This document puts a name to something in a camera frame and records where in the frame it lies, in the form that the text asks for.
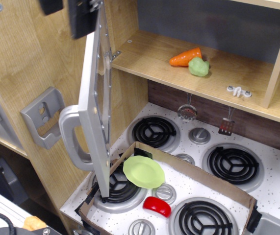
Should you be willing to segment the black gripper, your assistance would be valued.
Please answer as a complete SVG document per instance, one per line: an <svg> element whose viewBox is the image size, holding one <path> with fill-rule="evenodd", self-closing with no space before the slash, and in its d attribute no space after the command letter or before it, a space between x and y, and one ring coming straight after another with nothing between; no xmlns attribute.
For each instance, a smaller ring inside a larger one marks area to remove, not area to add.
<svg viewBox="0 0 280 235"><path fill-rule="evenodd" d="M45 15L63 9L63 0L39 0ZM102 0L69 0L69 20L72 38L79 39L95 31Z"/></svg>

